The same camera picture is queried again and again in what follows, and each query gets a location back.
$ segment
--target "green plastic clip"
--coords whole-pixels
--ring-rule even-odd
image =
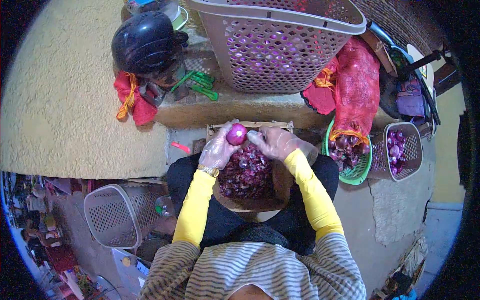
[[[182,79],[180,79],[180,81],[177,82],[177,84],[173,86],[173,88],[170,90],[170,92],[173,92],[177,87],[180,86],[180,84],[184,83],[185,80],[189,79],[190,76],[191,76],[193,73],[195,73],[195,72],[196,72],[196,71],[194,71],[194,70],[188,72],[187,75],[183,76]]]
[[[190,77],[190,79],[195,81],[196,83],[198,83],[199,85],[203,86],[206,89],[209,89],[209,90],[213,89],[213,84],[210,81],[207,81],[206,79],[204,79],[203,77],[199,77],[196,74],[193,74]]]
[[[210,75],[205,74],[205,73],[202,73],[202,72],[195,72],[195,75],[200,77],[200,78],[205,79],[206,81],[208,81],[210,83],[213,83],[213,81],[215,81],[215,77],[210,76]]]
[[[218,100],[218,94],[212,90],[208,90],[200,85],[197,85],[197,84],[194,84],[190,87],[192,90],[196,91],[196,92],[199,92],[201,94],[204,94],[205,96],[207,96],[208,98],[210,98],[210,100],[212,101],[217,101]]]

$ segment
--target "plastic basket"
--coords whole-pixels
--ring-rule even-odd
[[[328,151],[328,137],[330,136],[330,131],[333,127],[333,124],[335,122],[335,118],[330,122],[330,125],[328,126],[327,133],[325,134],[325,138],[322,142],[322,154],[323,155],[329,155]],[[367,135],[368,141],[370,144],[372,142],[370,141],[370,137]],[[368,170],[370,169],[370,165],[372,164],[372,151],[370,151],[368,154],[361,155],[359,157],[357,165],[353,169],[346,168],[343,171],[340,172],[340,181],[351,184],[351,185],[359,185],[362,182],[365,181],[367,178]]]
[[[366,19],[348,0],[186,0],[225,81],[243,92],[304,90]]]
[[[403,153],[405,154],[407,161],[405,162],[403,170],[395,175],[392,175],[392,171],[390,170],[387,153],[388,149],[386,147],[387,135],[390,130],[401,130],[406,139]],[[384,129],[383,135],[376,136],[373,139],[372,152],[373,161],[370,172],[368,173],[369,178],[390,179],[395,182],[405,180],[409,176],[415,174],[422,164],[423,155],[420,133],[417,127],[412,123],[399,122],[388,124]]]
[[[84,211],[95,239],[109,248],[131,249],[155,228],[161,215],[155,200],[163,193],[151,185],[109,184],[85,197]]]

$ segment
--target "hand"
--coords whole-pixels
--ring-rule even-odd
[[[238,122],[238,120],[233,120],[220,127],[216,135],[205,145],[198,161],[200,165],[219,170],[225,168],[232,154],[241,148],[241,146],[234,146],[227,142],[227,133],[232,129],[232,125]]]
[[[261,126],[257,134],[248,132],[247,137],[250,142],[258,146],[260,152],[270,159],[284,162],[287,156],[297,148],[307,157],[310,165],[318,156],[318,149],[314,145],[277,126]]]

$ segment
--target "purple cloth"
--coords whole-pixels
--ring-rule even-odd
[[[423,97],[416,78],[397,84],[396,105],[398,112],[408,116],[423,116]]]

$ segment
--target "black helmet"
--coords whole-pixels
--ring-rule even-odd
[[[126,72],[161,72],[184,43],[185,35],[173,30],[162,12],[144,12],[123,22],[112,39],[112,56],[117,67]]]

